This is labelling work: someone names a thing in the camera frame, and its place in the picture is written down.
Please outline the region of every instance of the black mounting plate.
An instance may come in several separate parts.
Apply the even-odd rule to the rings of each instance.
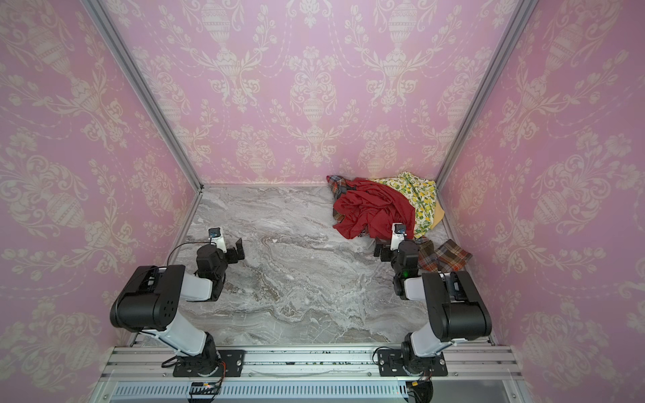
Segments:
[[[222,361],[226,364],[226,378],[239,378],[242,376],[242,368],[244,367],[244,350],[228,350],[228,349],[218,349],[217,350],[222,357]],[[172,376],[175,378],[187,378],[187,377],[199,377],[199,374],[192,369],[190,366],[180,365],[177,363],[175,369],[172,372]],[[222,367],[219,366],[215,372],[210,375],[212,378],[218,378],[222,376]]]
[[[377,351],[377,362],[379,363],[379,373],[382,377],[409,377],[410,374],[403,369],[403,354],[399,349],[382,349]],[[428,369],[433,377],[447,377],[448,368],[445,364],[443,353],[437,357],[427,358]]]

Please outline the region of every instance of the yellow fabric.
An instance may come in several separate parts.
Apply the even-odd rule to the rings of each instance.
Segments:
[[[437,224],[443,220],[444,215],[446,215],[446,212],[439,206],[439,199],[437,199],[437,204],[435,205],[435,220],[430,226],[431,230],[434,230]]]
[[[435,181],[420,178],[410,172],[401,172],[394,178],[370,179],[403,194],[415,208],[414,237],[421,238],[434,223],[437,191]]]

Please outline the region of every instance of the pink wall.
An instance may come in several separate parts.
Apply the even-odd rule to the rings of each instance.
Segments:
[[[78,1],[0,3],[0,390],[84,401],[194,191]]]
[[[644,14],[540,1],[443,189],[538,403],[645,401]]]
[[[517,0],[104,0],[205,183],[434,178]]]

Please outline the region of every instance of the crumpled red garment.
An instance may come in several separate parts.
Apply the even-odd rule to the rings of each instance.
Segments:
[[[391,239],[392,223],[401,222],[408,229],[407,238],[412,239],[415,210],[403,194],[367,179],[346,183],[356,190],[348,190],[333,204],[345,216],[333,226],[343,237],[357,237],[367,226],[371,238]]]

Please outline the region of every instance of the lemon pattern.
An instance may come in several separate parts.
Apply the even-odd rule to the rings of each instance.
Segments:
[[[394,178],[370,179],[403,194],[415,208],[414,237],[421,238],[434,222],[437,190],[435,181],[420,178],[410,172],[401,172]]]

